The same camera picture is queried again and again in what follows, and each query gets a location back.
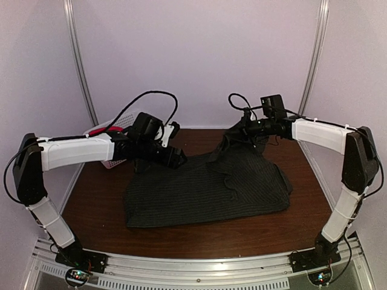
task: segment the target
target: zip tie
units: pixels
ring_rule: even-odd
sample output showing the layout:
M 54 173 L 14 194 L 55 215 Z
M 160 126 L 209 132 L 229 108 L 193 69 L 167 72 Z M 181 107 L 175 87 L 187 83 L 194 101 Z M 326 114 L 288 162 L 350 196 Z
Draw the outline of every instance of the zip tie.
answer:
M 334 211 L 336 213 L 338 213 L 339 215 L 341 215 L 343 218 L 345 219 L 351 219 L 352 221 L 354 221 L 356 219 L 356 217 L 348 217 L 348 216 L 345 216 L 342 212 L 340 212 L 336 207 L 334 208 Z

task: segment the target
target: black cloth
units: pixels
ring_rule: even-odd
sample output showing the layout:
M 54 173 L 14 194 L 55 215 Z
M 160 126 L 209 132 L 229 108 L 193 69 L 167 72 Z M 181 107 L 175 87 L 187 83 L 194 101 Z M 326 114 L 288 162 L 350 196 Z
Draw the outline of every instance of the black cloth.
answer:
M 254 140 L 256 147 L 251 141 L 225 134 L 213 152 L 189 157 L 177 170 L 151 165 L 135 174 L 124 198 L 127 227 L 222 221 L 288 208 L 292 187 L 263 157 L 267 139 Z

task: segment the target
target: white basket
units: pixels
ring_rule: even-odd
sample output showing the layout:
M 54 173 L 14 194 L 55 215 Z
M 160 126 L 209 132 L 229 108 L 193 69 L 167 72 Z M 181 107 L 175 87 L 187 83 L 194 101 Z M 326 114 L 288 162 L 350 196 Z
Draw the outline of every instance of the white basket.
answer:
M 113 126 L 117 126 L 117 127 L 121 127 L 121 128 L 126 128 L 128 126 L 131 126 L 131 125 L 133 125 L 134 120 L 137 118 L 137 115 L 138 115 L 137 111 L 127 112 L 127 113 L 123 114 L 117 120 L 117 122 L 114 123 Z M 110 122 L 112 122 L 112 120 L 104 122 L 103 124 L 100 124 L 100 125 L 98 125 L 96 127 L 93 127 L 90 130 L 87 130 L 83 134 L 89 134 L 93 130 L 107 127 L 107 125 L 109 125 Z M 113 168 L 114 166 L 117 166 L 117 165 L 121 164 L 122 162 L 125 162 L 125 160 L 120 160 L 120 161 L 101 161 L 103 166 L 105 166 L 107 169 Z

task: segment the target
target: white wall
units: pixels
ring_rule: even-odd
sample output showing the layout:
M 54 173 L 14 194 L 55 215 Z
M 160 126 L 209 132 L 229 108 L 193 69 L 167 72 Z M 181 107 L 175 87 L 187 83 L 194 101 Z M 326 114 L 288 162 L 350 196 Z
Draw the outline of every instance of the white wall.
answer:
M 79 88 L 62 1 L 0 2 L 0 169 L 24 134 L 79 134 L 91 127 Z M 57 206 L 75 167 L 45 174 Z M 15 194 L 13 179 L 8 186 Z M 20 289 L 37 236 L 32 216 L 0 185 L 0 288 Z
M 306 114 L 323 120 L 369 126 L 387 169 L 387 2 L 330 2 L 322 58 Z M 309 146 L 334 201 L 339 197 L 343 158 Z M 379 186 L 380 178 L 375 181 Z M 355 223 L 377 284 L 386 289 L 386 187 L 364 202 Z
M 74 14 L 99 121 L 136 95 L 173 92 L 184 127 L 228 127 L 240 112 L 231 92 L 282 94 L 301 102 L 316 32 L 318 0 L 75 1 Z M 173 100 L 148 96 L 138 108 L 167 119 Z

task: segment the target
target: wire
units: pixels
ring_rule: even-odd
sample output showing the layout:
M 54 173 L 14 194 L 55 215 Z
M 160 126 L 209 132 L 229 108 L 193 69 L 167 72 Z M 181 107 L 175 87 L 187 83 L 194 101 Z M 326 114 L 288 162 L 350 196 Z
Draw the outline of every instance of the wire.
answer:
M 352 249 L 351 249 L 350 243 L 348 242 L 348 239 L 347 239 L 346 236 L 345 236 L 346 230 L 344 231 L 344 241 L 345 241 L 345 243 L 346 243 L 346 245 L 348 246 L 348 249 L 349 249 L 349 251 L 350 251 L 350 257 L 348 258 L 348 261 L 347 261 L 347 263 L 346 263 L 344 269 L 340 272 L 339 275 L 337 275 L 337 277 L 336 277 L 335 279 L 333 279 L 332 281 L 330 281 L 329 284 L 332 284 L 332 283 L 336 282 L 337 279 L 339 279 L 339 278 L 344 274 L 345 270 L 348 269 L 348 267 L 349 267 L 349 265 L 350 265 L 350 263 L 351 263 L 351 260 L 352 260 Z
M 272 146 L 278 146 L 279 145 L 279 142 L 278 142 L 278 135 L 275 136 L 275 143 L 267 143 L 268 145 L 272 145 Z
M 19 156 L 21 155 L 22 153 L 24 153 L 25 151 L 27 151 L 28 148 L 30 148 L 31 146 L 34 146 L 34 145 L 37 145 L 38 143 L 41 143 L 41 142 L 45 142 L 44 140 L 40 140 L 40 141 L 36 141 L 34 143 L 31 143 L 30 145 L 24 147 L 23 149 L 21 149 L 18 153 L 16 153 L 15 155 L 12 156 L 12 158 L 10 159 L 10 161 L 7 163 L 7 165 L 5 166 L 5 169 L 4 169 L 4 174 L 3 174 L 3 185 L 4 185 L 4 190 L 6 192 L 6 194 L 9 196 L 10 199 L 12 199 L 12 201 L 18 203 L 18 204 L 23 204 L 21 201 L 18 201 L 16 198 L 14 198 L 9 189 L 8 189 L 8 186 L 7 186 L 7 173 L 8 173 L 8 169 L 10 168 L 12 162 Z
M 70 275 L 71 271 L 81 271 L 81 272 L 87 273 L 88 274 L 88 278 L 85 281 L 83 281 L 82 283 L 79 283 L 79 284 L 78 283 L 74 283 L 72 281 L 69 281 L 68 280 L 68 276 Z M 67 272 L 65 274 L 65 281 L 66 281 L 67 285 L 69 285 L 71 287 L 80 288 L 80 287 L 82 287 L 84 284 L 86 284 L 88 282 L 89 275 L 90 275 L 90 273 L 87 272 L 87 271 L 84 271 L 84 270 L 81 270 L 81 269 L 77 269 L 77 268 L 70 268 L 69 270 L 67 270 Z
M 330 260 L 329 260 L 329 269 L 331 270 L 331 278 L 329 279 L 328 283 L 331 283 L 332 278 L 333 278 L 332 258 L 330 258 Z
M 50 246 L 50 251 L 51 251 L 51 253 L 59 254 L 58 247 L 56 247 L 56 249 L 58 250 L 58 252 L 54 252 L 54 251 L 53 251 L 53 246 L 56 246 L 55 243 L 52 243 L 51 246 Z
M 139 99 L 141 99 L 142 97 L 144 97 L 145 95 L 149 95 L 149 94 L 162 94 L 162 95 L 168 95 L 170 97 L 172 97 L 174 100 L 175 100 L 175 108 L 174 110 L 172 111 L 171 115 L 169 116 L 167 122 L 165 122 L 165 125 L 167 125 L 169 123 L 169 121 L 174 117 L 176 111 L 177 111 L 177 108 L 178 108 L 178 100 L 176 98 L 175 95 L 171 94 L 170 92 L 164 92 L 164 91 L 146 91 L 146 92 L 143 92 L 142 94 L 138 95 L 136 98 L 133 99 L 133 101 L 131 101 L 129 104 L 127 104 L 122 110 L 121 112 L 116 116 L 116 118 L 110 122 L 109 125 L 107 125 L 106 128 L 104 128 L 104 130 L 96 133 L 95 135 L 93 136 L 96 136 L 96 135 L 100 135 L 102 133 L 106 133 L 117 121 L 118 119 L 126 112 L 127 109 L 129 109 L 135 102 L 137 102 Z
M 64 253 L 62 252 L 62 250 L 56 245 L 56 243 L 55 243 L 55 246 L 56 246 L 56 248 L 58 249 L 59 254 L 63 257 L 63 259 L 65 259 L 69 264 L 73 265 L 74 267 L 78 267 L 78 266 L 79 266 L 77 263 L 74 263 L 74 262 L 70 261 L 70 260 L 64 255 Z
M 330 274 L 331 274 L 330 281 L 331 281 L 331 280 L 332 280 L 332 276 L 333 276 L 333 269 L 332 269 L 332 267 L 331 267 L 331 262 L 330 262 L 330 261 L 328 261 L 328 269 L 330 270 Z M 308 273 L 308 271 L 305 270 L 305 273 L 307 274 L 307 279 L 308 279 L 309 283 L 311 283 L 314 287 L 319 287 L 319 288 L 321 288 L 323 285 L 324 285 L 324 286 L 328 286 L 329 283 L 330 283 L 330 281 L 329 281 L 329 282 L 325 282 L 325 283 L 323 282 L 323 284 L 314 284 L 314 283 L 310 280 L 310 278 L 309 278 L 309 275 L 310 275 L 310 274 L 315 274 L 315 273 L 317 273 L 317 272 L 323 272 L 323 273 L 324 273 L 325 270 L 326 270 L 326 269 L 323 269 L 323 270 L 316 271 L 316 272 L 312 272 L 312 273 Z
M 233 92 L 232 94 L 229 95 L 229 103 L 231 104 L 231 106 L 232 106 L 233 108 L 235 108 L 235 109 L 238 108 L 238 107 L 234 106 L 234 104 L 233 104 L 232 101 L 231 101 L 231 98 L 232 98 L 233 96 L 239 97 L 239 98 L 241 98 L 242 100 L 244 100 L 244 101 L 246 102 L 246 104 L 249 106 L 249 109 L 251 110 L 251 112 L 254 114 L 255 120 L 258 120 L 258 117 L 256 116 L 256 113 L 252 110 L 252 107 L 250 106 L 249 101 L 246 99 L 245 96 L 243 96 L 243 95 L 241 95 L 241 94 L 238 94 L 237 92 Z
M 356 131 L 357 133 L 361 134 L 361 136 L 365 137 L 368 140 L 369 145 L 371 146 L 372 151 L 375 153 L 376 161 L 378 162 L 379 167 L 380 167 L 380 175 L 382 177 L 382 180 L 380 181 L 380 185 L 373 192 L 368 193 L 367 195 L 365 195 L 363 199 L 366 199 L 366 198 L 369 198 L 370 196 L 374 195 L 375 193 L 379 192 L 382 189 L 382 187 L 384 186 L 384 183 L 385 183 L 385 171 L 384 171 L 384 168 L 383 168 L 383 164 L 382 164 L 382 162 L 380 160 L 380 157 L 379 157 L 378 153 L 376 152 L 375 145 L 373 145 L 373 143 L 369 140 L 367 135 L 365 135 L 363 132 L 361 132 L 361 131 L 359 131 L 357 129 L 354 129 L 354 128 L 349 128 L 349 129 Z
M 229 103 L 230 103 L 231 107 L 233 107 L 233 108 L 236 109 L 236 110 L 243 111 L 244 108 L 237 107 L 237 106 L 235 106 L 235 105 L 233 104 L 233 102 L 232 102 L 232 100 L 231 100 L 231 98 L 232 98 L 233 95 L 237 95 L 237 96 L 239 96 L 239 97 L 241 97 L 241 98 L 243 98 L 243 99 L 246 99 L 246 98 L 245 98 L 243 95 L 240 95 L 240 94 L 235 93 L 235 92 L 229 95 Z M 252 107 L 252 108 L 250 108 L 250 110 L 257 110 L 257 109 L 262 109 L 262 108 L 272 108 L 272 109 L 277 110 L 277 111 L 282 111 L 282 112 L 286 112 L 286 113 L 289 113 L 289 114 L 293 114 L 293 115 L 295 115 L 295 116 L 297 116 L 297 117 L 299 117 L 299 118 L 302 118 L 302 119 L 304 119 L 304 120 L 307 120 L 307 121 L 316 122 L 316 123 L 322 123 L 322 124 L 327 124 L 327 125 L 332 125 L 332 126 L 335 126 L 335 127 L 344 128 L 344 129 L 348 129 L 348 130 L 355 131 L 355 132 L 359 133 L 362 137 L 364 137 L 364 138 L 368 141 L 368 143 L 369 143 L 369 145 L 370 145 L 372 151 L 374 152 L 375 157 L 376 157 L 376 161 L 378 162 L 378 165 L 379 165 L 379 167 L 380 167 L 380 175 L 381 175 L 381 177 L 382 177 L 382 180 L 381 180 L 381 182 L 380 182 L 379 187 L 378 187 L 377 189 L 375 189 L 373 192 L 371 192 L 371 193 L 365 195 L 365 196 L 364 196 L 364 199 L 366 199 L 366 198 L 368 198 L 368 197 L 370 197 L 370 196 L 376 194 L 377 192 L 379 192 L 379 191 L 383 188 L 384 183 L 385 183 L 385 172 L 384 172 L 383 164 L 382 164 L 382 162 L 381 162 L 381 160 L 380 160 L 380 157 L 379 157 L 379 155 L 378 155 L 378 153 L 377 153 L 377 151 L 376 151 L 375 145 L 373 145 L 373 143 L 372 143 L 371 140 L 368 138 L 368 136 L 365 135 L 363 132 L 361 132 L 361 131 L 359 131 L 358 129 L 353 128 L 353 127 L 343 126 L 343 125 L 336 124 L 336 123 L 332 123 L 332 122 L 328 122 L 328 121 L 314 120 L 314 119 L 308 118 L 308 117 L 306 117 L 306 116 L 300 115 L 300 114 L 298 114 L 298 113 L 296 113 L 296 112 L 293 112 L 293 111 L 291 111 L 291 110 L 288 110 L 288 109 L 282 109 L 282 108 L 276 108 L 276 107 L 274 107 L 274 106 L 269 106 L 269 105 L 261 105 L 261 106 Z

